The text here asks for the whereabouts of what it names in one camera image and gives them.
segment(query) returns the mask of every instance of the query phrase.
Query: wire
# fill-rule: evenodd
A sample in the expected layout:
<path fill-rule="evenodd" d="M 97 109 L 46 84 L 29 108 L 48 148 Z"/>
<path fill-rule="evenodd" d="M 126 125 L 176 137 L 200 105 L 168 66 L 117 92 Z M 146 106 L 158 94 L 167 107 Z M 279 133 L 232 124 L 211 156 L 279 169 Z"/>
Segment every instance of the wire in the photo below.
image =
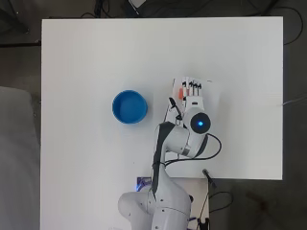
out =
<path fill-rule="evenodd" d="M 252 2 L 251 0 L 247 0 L 247 1 L 249 2 L 249 4 L 250 4 L 251 6 L 253 6 L 254 9 L 256 9 L 258 12 L 261 12 L 261 11 L 259 10 L 259 8 L 257 8 L 257 7 L 253 4 L 253 2 Z"/>
<path fill-rule="evenodd" d="M 10 5 L 10 8 L 11 8 L 11 11 L 12 11 L 12 14 L 17 17 L 17 13 L 15 12 L 15 9 L 13 8 L 13 5 L 12 5 L 12 2 L 11 0 L 7 0 L 9 5 Z"/>
<path fill-rule="evenodd" d="M 82 14 L 80 17 L 84 17 L 84 16 L 86 16 L 86 15 L 90 15 L 90 16 L 92 16 L 92 17 L 95 17 L 96 18 L 96 16 L 93 14 L 93 13 L 91 13 L 91 12 L 85 12 L 84 14 Z"/>
<path fill-rule="evenodd" d="M 207 133 L 206 135 L 215 138 L 219 142 L 220 147 L 219 147 L 218 151 L 215 154 L 213 154 L 211 156 L 208 156 L 208 157 L 204 157 L 204 158 L 168 160 L 168 161 L 165 162 L 165 167 L 167 167 L 167 166 L 169 166 L 169 165 L 171 165 L 173 163 L 179 162 L 179 161 L 201 161 L 201 160 L 210 160 L 210 159 L 216 157 L 221 152 L 221 150 L 222 150 L 222 142 L 220 141 L 220 139 L 218 137 L 216 137 L 213 134 Z"/>
<path fill-rule="evenodd" d="M 211 3 L 214 0 L 208 0 L 207 2 L 205 2 L 204 4 L 202 4 L 202 6 L 200 6 L 198 9 L 192 11 L 191 13 L 189 13 L 186 17 L 192 16 L 193 14 L 201 11 L 203 8 L 205 8 L 209 3 Z"/>
<path fill-rule="evenodd" d="M 41 46 L 41 41 L 34 43 L 9 43 L 9 44 L 0 44 L 0 48 L 17 48 L 17 47 L 34 47 Z"/>
<path fill-rule="evenodd" d="M 297 98 L 297 99 L 289 100 L 289 101 L 283 103 L 282 105 L 292 104 L 292 103 L 298 103 L 298 102 L 303 101 L 303 100 L 306 100 L 306 99 L 307 99 L 307 95 L 302 96 L 302 97 Z"/>
<path fill-rule="evenodd" d="M 277 9 L 277 10 L 278 9 L 280 9 L 280 10 L 281 9 L 292 10 L 292 11 L 296 12 L 297 15 L 299 16 L 299 19 L 300 19 L 300 31 L 299 31 L 298 35 L 292 41 L 286 42 L 284 44 L 284 45 L 290 45 L 290 44 L 294 43 L 296 40 L 298 40 L 300 38 L 301 34 L 303 33 L 303 30 L 304 30 L 304 20 L 303 20 L 303 17 L 301 15 L 301 13 L 297 9 L 295 9 L 295 8 L 291 8 L 291 7 L 277 7 L 275 9 Z"/>
<path fill-rule="evenodd" d="M 221 211 L 221 210 L 223 210 L 223 209 L 225 209 L 225 208 L 228 208 L 228 207 L 233 203 L 233 201 L 234 201 L 233 194 L 232 194 L 231 192 L 226 192 L 226 191 L 217 192 L 216 194 L 211 195 L 211 196 L 209 197 L 209 199 L 213 198 L 213 197 L 216 196 L 216 195 L 221 195 L 221 194 L 227 194 L 227 195 L 229 195 L 229 196 L 230 196 L 230 202 L 229 202 L 228 204 L 226 204 L 225 206 L 223 206 L 222 208 L 217 208 L 217 209 L 214 209 L 214 210 L 209 211 L 210 214 L 211 214 L 211 213 L 218 212 L 218 211 Z"/>
<path fill-rule="evenodd" d="M 202 213 L 203 213 L 205 203 L 207 202 L 208 196 L 209 196 L 209 191 L 208 191 L 207 195 L 205 196 L 204 202 L 202 204 L 201 213 L 200 213 L 200 217 L 199 217 L 199 223 L 198 223 L 198 227 L 196 229 L 199 229 L 200 222 L 201 222 L 201 216 L 202 216 Z"/>

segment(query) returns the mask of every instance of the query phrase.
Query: white tabletop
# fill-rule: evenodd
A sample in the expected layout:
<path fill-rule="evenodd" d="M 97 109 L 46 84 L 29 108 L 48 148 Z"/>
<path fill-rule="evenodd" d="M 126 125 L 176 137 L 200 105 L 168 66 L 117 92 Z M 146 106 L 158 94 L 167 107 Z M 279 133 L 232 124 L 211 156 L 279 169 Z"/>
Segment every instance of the white tabletop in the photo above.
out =
<path fill-rule="evenodd" d="M 282 27 L 280 17 L 44 20 L 41 229 L 127 229 L 117 200 L 151 175 L 173 78 L 218 85 L 210 132 L 223 150 L 171 176 L 281 179 Z M 112 115 L 125 89 L 149 106 L 134 126 Z"/>

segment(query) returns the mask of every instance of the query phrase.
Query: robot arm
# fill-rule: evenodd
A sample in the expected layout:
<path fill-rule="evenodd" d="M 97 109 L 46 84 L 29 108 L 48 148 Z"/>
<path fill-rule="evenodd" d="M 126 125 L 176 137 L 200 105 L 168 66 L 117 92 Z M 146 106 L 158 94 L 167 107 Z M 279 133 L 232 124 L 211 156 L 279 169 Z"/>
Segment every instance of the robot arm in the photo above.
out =
<path fill-rule="evenodd" d="M 130 220 L 131 226 L 135 226 L 135 229 L 132 228 L 132 230 L 187 229 L 191 213 L 190 196 L 166 173 L 165 155 L 168 151 L 190 158 L 200 155 L 206 146 L 206 132 L 210 129 L 211 124 L 210 119 L 204 113 L 202 96 L 199 93 L 201 85 L 192 83 L 190 90 L 184 87 L 184 82 L 182 86 L 183 118 L 181 114 L 178 114 L 182 120 L 182 126 L 164 122 L 155 130 L 153 182 L 151 195 L 147 200 L 147 208 L 142 204 L 144 200 L 139 201 L 141 197 L 145 197 L 142 193 L 124 194 L 120 198 L 119 210 L 124 217 Z M 132 220 L 134 216 L 140 217 L 140 212 L 146 219 L 146 223 L 143 222 L 146 228 L 143 223 L 140 225 L 133 222 L 142 221 L 142 219 Z"/>
<path fill-rule="evenodd" d="M 156 201 L 152 230 L 186 230 L 190 213 L 190 196 L 165 172 L 165 154 L 172 151 L 195 158 L 207 143 L 210 119 L 204 113 L 201 96 L 185 98 L 183 126 L 165 122 L 155 131 L 152 191 Z"/>

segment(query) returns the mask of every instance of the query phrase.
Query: gray floor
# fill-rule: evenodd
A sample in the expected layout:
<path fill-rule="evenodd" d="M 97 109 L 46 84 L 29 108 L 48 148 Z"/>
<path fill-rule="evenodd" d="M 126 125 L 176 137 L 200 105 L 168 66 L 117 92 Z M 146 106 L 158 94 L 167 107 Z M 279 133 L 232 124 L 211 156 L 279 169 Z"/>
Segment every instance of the gray floor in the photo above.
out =
<path fill-rule="evenodd" d="M 35 41 L 40 39 L 41 18 L 80 16 L 83 12 L 92 12 L 94 7 L 93 0 L 31 0 L 27 1 L 26 5 L 22 5 L 22 1 L 14 1 L 20 9 L 20 18 L 30 27 L 31 32 L 1 35 L 2 43 Z M 110 14 L 118 15 L 122 12 L 122 1 L 110 0 L 110 2 Z M 269 1 L 253 2 L 263 9 Z M 179 6 L 191 8 L 196 3 L 197 0 L 182 0 Z M 300 10 L 306 22 L 307 1 L 281 1 L 280 5 Z M 148 6 L 143 9 L 143 15 L 153 16 L 156 10 L 157 7 Z M 185 16 L 190 12 L 188 9 L 163 9 L 154 16 Z M 247 0 L 215 0 L 203 10 L 195 12 L 193 16 L 239 16 L 253 12 L 255 9 Z M 292 11 L 284 10 L 275 10 L 272 14 L 285 16 L 285 41 L 293 39 L 299 30 L 298 17 Z M 306 37 L 307 31 L 297 42 L 284 47 L 285 101 L 307 94 Z M 0 49 L 0 58 L 0 85 L 25 89 L 35 96 L 36 124 L 39 127 L 40 48 Z M 232 191 L 235 201 L 229 209 L 211 215 L 212 229 L 306 229 L 307 171 L 304 169 L 307 162 L 306 118 L 307 101 L 285 105 L 283 181 L 216 180 L 218 190 Z M 210 201 L 210 205 L 214 208 L 223 205 L 224 202 L 227 202 L 225 198 L 217 197 Z"/>

